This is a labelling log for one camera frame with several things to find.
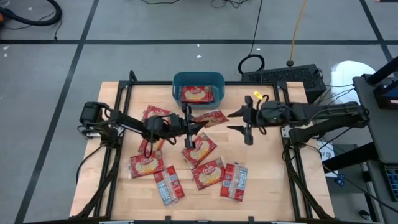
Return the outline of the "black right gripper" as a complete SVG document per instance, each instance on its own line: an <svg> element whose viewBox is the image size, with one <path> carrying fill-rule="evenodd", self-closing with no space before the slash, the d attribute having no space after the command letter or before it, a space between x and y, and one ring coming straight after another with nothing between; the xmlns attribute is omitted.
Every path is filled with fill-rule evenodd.
<svg viewBox="0 0 398 224"><path fill-rule="evenodd" d="M257 108L253 108L253 99L250 96L244 97L245 105L240 107L234 113L227 115L228 118L244 117L245 126L227 126L227 128L240 132L244 135L244 143L251 146L254 144L252 136L252 127L259 128L260 132L265 135L267 126L278 126L277 122L280 116L277 115L278 106L271 105L268 95L263 95L258 103L263 104Z"/></svg>

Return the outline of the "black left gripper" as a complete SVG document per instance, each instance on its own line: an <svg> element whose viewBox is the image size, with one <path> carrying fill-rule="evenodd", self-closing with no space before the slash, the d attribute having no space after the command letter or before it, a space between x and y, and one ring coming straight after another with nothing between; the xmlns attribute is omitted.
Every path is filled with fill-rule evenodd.
<svg viewBox="0 0 398 224"><path fill-rule="evenodd" d="M208 124L208 121L194 121L191 122L190 118L192 109L186 104L182 103L182 112L184 117L180 117L175 113L170 115L170 134L171 138L186 135L185 138L185 147L187 149L194 149L195 143L192 140L192 135L197 135L197 133L201 130L201 128L205 127Z"/></svg>

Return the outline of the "red microwave popcorn bag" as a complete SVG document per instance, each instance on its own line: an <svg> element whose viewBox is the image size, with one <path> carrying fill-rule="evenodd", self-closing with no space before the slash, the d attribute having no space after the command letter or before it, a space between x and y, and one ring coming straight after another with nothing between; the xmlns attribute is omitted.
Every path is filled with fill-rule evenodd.
<svg viewBox="0 0 398 224"><path fill-rule="evenodd" d="M242 202L246 188L247 177L248 168L244 164L237 162L232 164L227 163L220 196Z"/></svg>
<svg viewBox="0 0 398 224"><path fill-rule="evenodd" d="M229 122L227 116L225 116L220 110L212 110L196 116L193 118L193 121L196 123L201 123L206 121L205 128L210 128L212 126L216 126L222 123Z"/></svg>
<svg viewBox="0 0 398 224"><path fill-rule="evenodd" d="M193 181L198 190L217 184L224 179L225 166L221 157L196 166L191 170Z"/></svg>
<svg viewBox="0 0 398 224"><path fill-rule="evenodd" d="M146 154L149 154L151 151L161 150L164 142L164 139L160 139L156 143L151 144L148 140L143 139L139 146L138 153L143 154L145 152Z"/></svg>
<svg viewBox="0 0 398 224"><path fill-rule="evenodd" d="M132 156L130 158L129 171L130 179L135 179L145 175L154 174L163 171L164 160L162 158L162 151L155 151L149 158L143 154Z"/></svg>
<svg viewBox="0 0 398 224"><path fill-rule="evenodd" d="M145 121L147 118L149 118L151 116L165 116L165 115L169 115L170 113L171 113L171 111L169 111L169 110L149 105L147 107L147 109L144 110L141 121ZM168 122L170 121L169 117L164 117L163 119Z"/></svg>
<svg viewBox="0 0 398 224"><path fill-rule="evenodd" d="M194 149L184 149L181 153L184 161L194 168L198 166L218 145L207 132L199 134L193 141Z"/></svg>
<svg viewBox="0 0 398 224"><path fill-rule="evenodd" d="M184 103L205 104L215 100L211 85L208 86L183 86L180 93Z"/></svg>
<svg viewBox="0 0 398 224"><path fill-rule="evenodd" d="M185 193L174 166L168 166L163 171L156 172L154 179L165 206L177 203L184 198Z"/></svg>

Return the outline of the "blue plastic basket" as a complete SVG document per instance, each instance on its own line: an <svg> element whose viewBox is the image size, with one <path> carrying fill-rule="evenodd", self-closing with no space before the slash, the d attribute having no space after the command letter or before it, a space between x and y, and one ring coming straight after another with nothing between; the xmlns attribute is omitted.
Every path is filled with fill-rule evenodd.
<svg viewBox="0 0 398 224"><path fill-rule="evenodd" d="M211 103L191 104L192 109L213 110L221 104L225 94L224 76L218 72L179 72L172 81L172 97L181 107L181 90L183 86L211 85L215 100Z"/></svg>

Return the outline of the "black computer tower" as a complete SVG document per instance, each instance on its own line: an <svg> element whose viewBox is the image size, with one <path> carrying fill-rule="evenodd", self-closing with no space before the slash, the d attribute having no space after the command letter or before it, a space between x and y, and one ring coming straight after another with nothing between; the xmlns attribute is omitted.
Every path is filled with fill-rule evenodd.
<svg viewBox="0 0 398 224"><path fill-rule="evenodd" d="M322 71L315 64L276 68L242 74L243 82L302 82L307 101L314 103L326 91Z"/></svg>

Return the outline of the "white paper sheet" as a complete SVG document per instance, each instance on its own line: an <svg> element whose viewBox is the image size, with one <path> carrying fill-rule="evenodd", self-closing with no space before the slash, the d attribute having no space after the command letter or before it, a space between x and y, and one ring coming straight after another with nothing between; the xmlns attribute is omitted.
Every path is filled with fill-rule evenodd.
<svg viewBox="0 0 398 224"><path fill-rule="evenodd" d="M335 157L335 150L331 143L326 143L325 141L317 141L319 151L321 152L322 161L329 160Z"/></svg>

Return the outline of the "grey cart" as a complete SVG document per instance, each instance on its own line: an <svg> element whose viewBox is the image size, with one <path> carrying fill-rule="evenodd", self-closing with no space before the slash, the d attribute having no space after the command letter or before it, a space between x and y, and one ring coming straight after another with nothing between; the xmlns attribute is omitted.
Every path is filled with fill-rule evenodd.
<svg viewBox="0 0 398 224"><path fill-rule="evenodd" d="M360 103L370 112L368 127L379 159L386 164L398 164L398 110L380 108L374 87L364 77L354 77L353 83Z"/></svg>

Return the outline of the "black device on cart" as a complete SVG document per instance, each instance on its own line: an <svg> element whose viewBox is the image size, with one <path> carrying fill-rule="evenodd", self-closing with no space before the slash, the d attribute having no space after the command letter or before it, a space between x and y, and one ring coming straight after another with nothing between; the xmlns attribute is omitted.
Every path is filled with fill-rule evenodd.
<svg viewBox="0 0 398 224"><path fill-rule="evenodd" d="M374 97L382 109L398 110L398 79L391 80L388 85L382 84L382 81L396 70L398 70L398 56L366 79L369 85L376 87L373 90Z"/></svg>

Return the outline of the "black keyboard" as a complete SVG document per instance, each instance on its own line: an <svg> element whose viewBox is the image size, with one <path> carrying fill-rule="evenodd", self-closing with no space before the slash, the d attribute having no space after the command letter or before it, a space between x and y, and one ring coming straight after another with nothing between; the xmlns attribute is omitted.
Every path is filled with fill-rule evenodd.
<svg viewBox="0 0 398 224"><path fill-rule="evenodd" d="M392 201L398 202L398 164L384 164L382 172Z"/></svg>

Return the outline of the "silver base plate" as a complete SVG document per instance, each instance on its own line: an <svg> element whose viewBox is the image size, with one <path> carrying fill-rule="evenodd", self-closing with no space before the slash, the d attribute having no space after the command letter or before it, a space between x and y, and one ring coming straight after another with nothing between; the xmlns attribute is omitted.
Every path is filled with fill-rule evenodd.
<svg viewBox="0 0 398 224"><path fill-rule="evenodd" d="M83 129L80 131L82 133L82 135L84 135L84 137L86 137L87 139L92 139L92 138L99 138L101 135L99 132L97 132L97 130L95 130L94 128L90 127L90 128L86 128L83 127Z"/></svg>

